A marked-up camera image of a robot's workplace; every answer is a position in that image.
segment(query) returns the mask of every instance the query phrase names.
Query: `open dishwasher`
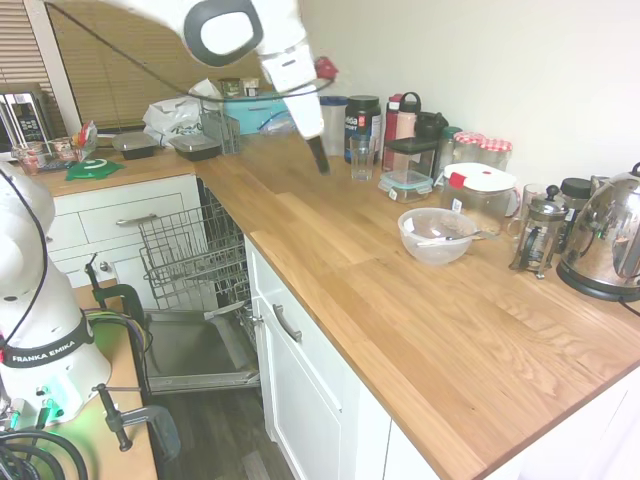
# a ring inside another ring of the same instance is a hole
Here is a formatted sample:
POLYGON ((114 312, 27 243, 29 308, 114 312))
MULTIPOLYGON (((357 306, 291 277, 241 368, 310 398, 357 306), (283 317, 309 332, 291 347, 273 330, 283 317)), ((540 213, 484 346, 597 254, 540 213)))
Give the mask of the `open dishwasher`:
POLYGON ((146 310, 153 394, 260 385, 242 231, 198 180, 202 207, 140 224, 157 310, 146 310))

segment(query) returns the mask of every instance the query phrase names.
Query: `kitchen counter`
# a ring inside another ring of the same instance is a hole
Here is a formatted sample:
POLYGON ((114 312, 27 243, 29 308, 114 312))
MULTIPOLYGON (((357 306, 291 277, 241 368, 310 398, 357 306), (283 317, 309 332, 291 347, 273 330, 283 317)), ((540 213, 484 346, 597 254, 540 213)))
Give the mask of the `kitchen counter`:
POLYGON ((640 365, 620 305, 509 270, 508 238, 422 265, 397 219, 436 197, 397 204, 331 163, 276 137, 195 167, 442 478, 486 476, 640 365))
POLYGON ((67 181, 65 180, 66 171, 43 173, 33 178, 46 186, 51 195, 59 197, 71 193, 90 192, 102 188, 119 187, 177 175, 188 175, 194 172, 194 164, 182 158, 175 150, 170 148, 158 150, 153 157, 140 158, 138 160, 125 160, 120 153, 112 149, 98 150, 94 157, 122 163, 125 168, 101 180, 88 178, 67 181))

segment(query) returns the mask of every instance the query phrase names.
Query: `stainless steel kettle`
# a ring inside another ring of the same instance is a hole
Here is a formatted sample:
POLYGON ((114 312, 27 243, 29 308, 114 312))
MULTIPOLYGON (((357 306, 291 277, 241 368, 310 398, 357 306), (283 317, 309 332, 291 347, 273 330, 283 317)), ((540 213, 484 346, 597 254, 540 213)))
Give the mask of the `stainless steel kettle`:
POLYGON ((578 215, 558 275, 582 293, 640 299, 639 168, 605 180, 578 215))

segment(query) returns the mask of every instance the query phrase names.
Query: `wooden floor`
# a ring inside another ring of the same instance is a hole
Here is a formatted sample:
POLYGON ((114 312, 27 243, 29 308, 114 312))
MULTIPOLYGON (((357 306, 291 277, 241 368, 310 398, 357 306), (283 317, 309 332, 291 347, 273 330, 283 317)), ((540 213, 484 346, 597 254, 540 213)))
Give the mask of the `wooden floor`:
POLYGON ((264 429, 257 390, 159 395, 173 416, 182 451, 158 465, 160 480, 293 480, 264 429))

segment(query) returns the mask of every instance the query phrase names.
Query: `red bottle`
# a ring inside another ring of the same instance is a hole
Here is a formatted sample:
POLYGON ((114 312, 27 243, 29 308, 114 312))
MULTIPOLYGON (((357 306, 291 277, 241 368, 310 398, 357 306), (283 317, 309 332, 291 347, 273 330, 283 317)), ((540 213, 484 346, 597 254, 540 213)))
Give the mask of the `red bottle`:
POLYGON ((382 171, 390 172, 393 170, 393 151, 387 148, 387 143, 396 139, 396 127, 398 126, 398 109, 400 108, 401 93, 396 93, 389 97, 387 103, 387 114, 385 116, 384 130, 384 152, 382 155, 382 171))

